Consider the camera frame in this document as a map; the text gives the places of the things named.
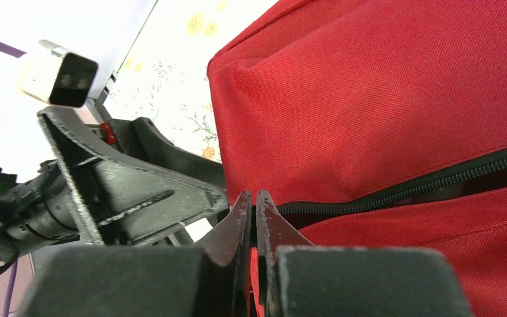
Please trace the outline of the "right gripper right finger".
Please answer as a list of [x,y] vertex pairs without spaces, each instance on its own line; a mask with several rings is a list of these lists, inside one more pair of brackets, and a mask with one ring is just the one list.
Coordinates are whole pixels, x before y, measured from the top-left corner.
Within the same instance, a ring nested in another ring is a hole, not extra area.
[[434,250],[314,246],[257,194],[259,303],[266,316],[471,316]]

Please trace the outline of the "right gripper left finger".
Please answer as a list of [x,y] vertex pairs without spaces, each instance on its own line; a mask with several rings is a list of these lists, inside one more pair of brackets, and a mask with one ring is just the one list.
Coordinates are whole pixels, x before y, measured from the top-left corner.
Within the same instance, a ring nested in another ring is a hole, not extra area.
[[81,246],[58,252],[19,316],[249,316],[252,198],[196,243]]

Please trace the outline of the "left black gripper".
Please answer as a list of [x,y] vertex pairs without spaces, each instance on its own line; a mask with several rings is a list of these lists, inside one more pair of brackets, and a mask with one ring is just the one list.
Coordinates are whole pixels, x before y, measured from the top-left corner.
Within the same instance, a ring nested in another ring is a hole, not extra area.
[[132,121],[113,121],[113,145],[70,108],[49,106],[38,121],[57,159],[22,184],[0,168],[2,262],[80,234],[147,245],[229,208],[226,187],[149,163]]

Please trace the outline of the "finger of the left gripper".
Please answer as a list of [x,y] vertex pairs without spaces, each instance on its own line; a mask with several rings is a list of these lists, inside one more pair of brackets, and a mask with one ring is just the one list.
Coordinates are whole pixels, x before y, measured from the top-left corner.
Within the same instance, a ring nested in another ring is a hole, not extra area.
[[175,146],[156,128],[152,120],[137,118],[131,125],[151,164],[196,178],[203,182],[226,187],[222,164]]

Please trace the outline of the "red backpack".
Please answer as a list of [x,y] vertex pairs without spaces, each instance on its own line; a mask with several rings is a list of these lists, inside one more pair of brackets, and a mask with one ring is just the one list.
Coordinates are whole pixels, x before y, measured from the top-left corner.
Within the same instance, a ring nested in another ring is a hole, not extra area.
[[507,1],[279,1],[207,74],[230,199],[314,244],[433,248],[507,316]]

